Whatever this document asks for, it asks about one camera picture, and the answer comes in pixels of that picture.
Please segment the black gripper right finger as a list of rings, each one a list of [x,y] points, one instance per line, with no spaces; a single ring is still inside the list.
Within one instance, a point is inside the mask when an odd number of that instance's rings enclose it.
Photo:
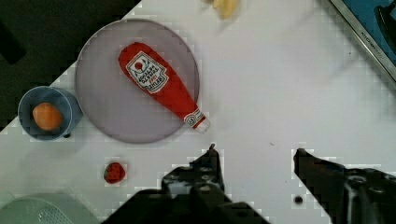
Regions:
[[[396,177],[374,168],[346,168],[299,148],[294,173],[332,224],[396,224]]]

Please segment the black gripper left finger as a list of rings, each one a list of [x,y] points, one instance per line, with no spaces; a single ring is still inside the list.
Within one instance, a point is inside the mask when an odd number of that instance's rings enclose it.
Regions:
[[[226,194],[219,153],[211,145],[179,166],[159,189],[138,191],[102,224],[270,224],[250,205]]]

